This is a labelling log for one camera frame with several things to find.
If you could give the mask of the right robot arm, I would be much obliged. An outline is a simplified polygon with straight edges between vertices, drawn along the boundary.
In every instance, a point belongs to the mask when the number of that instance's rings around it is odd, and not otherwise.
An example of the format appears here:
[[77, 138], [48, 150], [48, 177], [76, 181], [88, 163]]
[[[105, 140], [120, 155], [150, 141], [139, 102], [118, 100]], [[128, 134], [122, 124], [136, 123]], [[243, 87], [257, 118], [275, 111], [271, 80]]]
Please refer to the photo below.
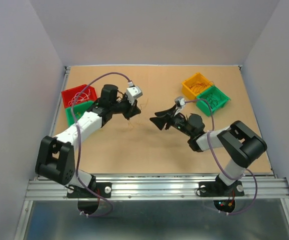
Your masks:
[[201, 197], [226, 197], [235, 191], [235, 185], [247, 168], [268, 149], [266, 142], [242, 121], [237, 120], [230, 126], [217, 131], [205, 131], [200, 115], [192, 113], [186, 117], [178, 107], [156, 112], [149, 119], [159, 130], [177, 129], [189, 137], [188, 145], [194, 152], [211, 151], [224, 148], [230, 156], [226, 167], [214, 181], [201, 182], [197, 195]]

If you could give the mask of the red plastic bin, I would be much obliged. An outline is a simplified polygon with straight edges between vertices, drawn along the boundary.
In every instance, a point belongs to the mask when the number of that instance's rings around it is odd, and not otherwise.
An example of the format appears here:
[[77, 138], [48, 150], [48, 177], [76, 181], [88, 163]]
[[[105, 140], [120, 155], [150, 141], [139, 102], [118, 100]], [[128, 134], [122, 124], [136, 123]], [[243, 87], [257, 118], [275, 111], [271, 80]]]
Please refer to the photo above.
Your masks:
[[98, 98], [98, 96], [97, 96], [95, 88], [92, 86], [88, 86], [87, 89], [84, 90], [80, 96], [78, 96], [80, 92], [86, 86], [87, 86], [86, 84], [82, 84], [82, 85], [62, 91], [61, 97], [62, 97], [64, 108], [71, 107], [75, 101], [76, 101], [76, 104], [84, 103], [87, 101], [94, 102]]

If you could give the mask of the green plastic bin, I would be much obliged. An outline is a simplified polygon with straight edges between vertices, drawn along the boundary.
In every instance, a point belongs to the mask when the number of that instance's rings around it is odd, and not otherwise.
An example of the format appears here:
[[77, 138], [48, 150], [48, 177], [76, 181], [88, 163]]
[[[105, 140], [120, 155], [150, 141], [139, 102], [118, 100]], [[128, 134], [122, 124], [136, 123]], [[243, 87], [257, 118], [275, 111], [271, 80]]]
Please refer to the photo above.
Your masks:
[[[85, 111], [93, 104], [94, 102], [92, 100], [86, 101], [80, 104], [77, 104], [73, 108], [73, 112], [75, 114], [75, 117], [77, 120], [79, 120], [82, 115], [85, 113]], [[67, 124], [70, 127], [72, 124], [75, 123], [74, 118], [71, 113], [71, 107], [65, 108], [65, 114], [67, 119]]]
[[[211, 107], [212, 114], [214, 114], [220, 108], [223, 108], [227, 104], [227, 102], [231, 100], [226, 94], [224, 94], [216, 86], [212, 86], [212, 87], [208, 88], [207, 90], [205, 90], [204, 92], [199, 94], [196, 98], [206, 100], [207, 103], [209, 104], [209, 106]], [[211, 116], [210, 109], [204, 101], [202, 101], [202, 100], [197, 101], [196, 106], [206, 116], [208, 116], [208, 117]]]

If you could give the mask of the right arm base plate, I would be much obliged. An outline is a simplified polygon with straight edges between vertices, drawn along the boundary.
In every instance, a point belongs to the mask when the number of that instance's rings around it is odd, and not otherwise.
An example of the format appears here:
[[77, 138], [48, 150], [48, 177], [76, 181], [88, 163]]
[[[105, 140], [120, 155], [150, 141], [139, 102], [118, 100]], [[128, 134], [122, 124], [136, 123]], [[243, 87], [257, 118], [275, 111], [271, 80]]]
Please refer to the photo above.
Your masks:
[[243, 197], [245, 195], [241, 181], [236, 181], [230, 186], [216, 181], [201, 181], [195, 192], [197, 196], [203, 198]]

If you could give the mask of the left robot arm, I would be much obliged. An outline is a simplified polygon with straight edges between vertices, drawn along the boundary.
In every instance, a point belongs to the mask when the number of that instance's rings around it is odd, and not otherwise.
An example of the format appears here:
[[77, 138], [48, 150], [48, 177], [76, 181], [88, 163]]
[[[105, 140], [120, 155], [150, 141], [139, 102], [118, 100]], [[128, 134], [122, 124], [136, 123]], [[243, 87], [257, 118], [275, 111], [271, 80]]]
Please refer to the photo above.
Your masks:
[[40, 143], [35, 173], [63, 186], [76, 186], [84, 197], [91, 197], [97, 188], [96, 178], [79, 169], [75, 152], [80, 153], [82, 143], [101, 129], [115, 114], [129, 120], [141, 113], [138, 98], [142, 90], [133, 84], [118, 98], [116, 85], [106, 84], [100, 97], [65, 131], [54, 137], [45, 136]]

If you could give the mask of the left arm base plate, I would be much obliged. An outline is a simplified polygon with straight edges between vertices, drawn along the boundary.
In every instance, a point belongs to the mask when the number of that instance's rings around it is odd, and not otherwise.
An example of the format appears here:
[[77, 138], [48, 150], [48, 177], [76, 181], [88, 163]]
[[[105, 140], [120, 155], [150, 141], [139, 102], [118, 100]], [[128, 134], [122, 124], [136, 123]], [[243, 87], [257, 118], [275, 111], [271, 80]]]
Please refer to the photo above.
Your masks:
[[[112, 183], [111, 182], [97, 182], [95, 189], [92, 190], [94, 193], [100, 195], [103, 198], [111, 198], [112, 194]], [[90, 193], [84, 187], [78, 187], [69, 185], [67, 188], [66, 197], [68, 199], [91, 199], [96, 198], [95, 195]]]

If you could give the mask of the yellow plastic bin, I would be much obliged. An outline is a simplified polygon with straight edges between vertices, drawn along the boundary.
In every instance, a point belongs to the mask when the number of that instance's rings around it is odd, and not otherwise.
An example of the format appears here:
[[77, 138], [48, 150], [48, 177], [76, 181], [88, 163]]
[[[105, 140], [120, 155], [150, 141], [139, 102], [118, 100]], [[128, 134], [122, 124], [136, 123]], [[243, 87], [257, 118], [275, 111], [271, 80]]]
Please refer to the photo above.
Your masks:
[[181, 85], [181, 92], [183, 95], [189, 100], [194, 100], [199, 94], [203, 93], [215, 84], [212, 81], [209, 81], [200, 72], [197, 72], [193, 76], [184, 80]]

